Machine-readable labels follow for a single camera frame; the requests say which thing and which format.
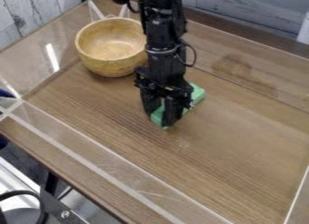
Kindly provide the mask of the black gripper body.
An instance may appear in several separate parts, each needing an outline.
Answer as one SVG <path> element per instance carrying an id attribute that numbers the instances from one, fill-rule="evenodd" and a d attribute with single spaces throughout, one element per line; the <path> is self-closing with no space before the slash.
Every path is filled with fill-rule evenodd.
<path id="1" fill-rule="evenodd" d="M 162 89 L 162 98 L 172 90 L 177 95 L 193 92 L 185 79 L 186 47 L 177 46 L 173 50 L 148 50 L 149 65 L 136 68 L 136 86 L 140 89 Z"/>

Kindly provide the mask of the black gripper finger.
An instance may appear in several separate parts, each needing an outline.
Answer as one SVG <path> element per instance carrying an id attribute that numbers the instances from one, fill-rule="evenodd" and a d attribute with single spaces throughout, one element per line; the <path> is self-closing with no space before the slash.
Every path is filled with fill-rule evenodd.
<path id="1" fill-rule="evenodd" d="M 165 99 L 164 126 L 173 126 L 182 118 L 184 109 L 188 106 L 185 96 L 168 96 Z"/>
<path id="2" fill-rule="evenodd" d="M 148 115 L 152 115 L 162 105 L 162 89 L 141 89 L 142 105 Z"/>

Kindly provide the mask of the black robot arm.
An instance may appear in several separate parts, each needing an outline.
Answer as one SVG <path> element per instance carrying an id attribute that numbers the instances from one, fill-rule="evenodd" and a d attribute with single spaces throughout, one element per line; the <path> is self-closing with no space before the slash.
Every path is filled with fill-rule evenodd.
<path id="1" fill-rule="evenodd" d="M 148 66 L 136 68 L 136 86 L 141 89 L 148 116 L 165 106 L 161 126 L 173 126 L 192 107 L 193 86 L 185 79 L 186 47 L 182 40 L 188 20 L 182 0 L 113 0 L 141 15 L 146 35 Z"/>

